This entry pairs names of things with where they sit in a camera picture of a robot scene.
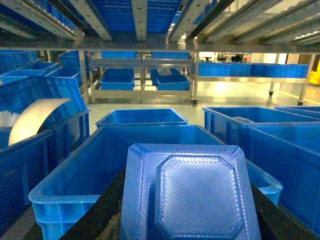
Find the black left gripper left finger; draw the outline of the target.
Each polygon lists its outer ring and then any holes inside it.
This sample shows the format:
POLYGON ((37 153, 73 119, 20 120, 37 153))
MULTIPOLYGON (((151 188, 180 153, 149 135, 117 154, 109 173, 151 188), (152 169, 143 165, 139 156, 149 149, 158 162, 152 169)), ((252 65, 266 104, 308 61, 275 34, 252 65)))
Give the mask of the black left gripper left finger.
POLYGON ((62 237, 62 240, 95 240, 119 212, 123 198, 126 170, 111 182, 94 205, 62 237))

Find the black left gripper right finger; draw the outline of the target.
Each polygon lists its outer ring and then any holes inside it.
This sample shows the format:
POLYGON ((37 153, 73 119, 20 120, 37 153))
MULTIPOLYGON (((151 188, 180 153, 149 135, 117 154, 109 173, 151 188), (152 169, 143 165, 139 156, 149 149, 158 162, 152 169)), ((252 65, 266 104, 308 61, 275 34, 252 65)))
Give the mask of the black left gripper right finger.
POLYGON ((263 240, 316 240, 318 236, 289 217, 251 184, 261 238, 263 240))

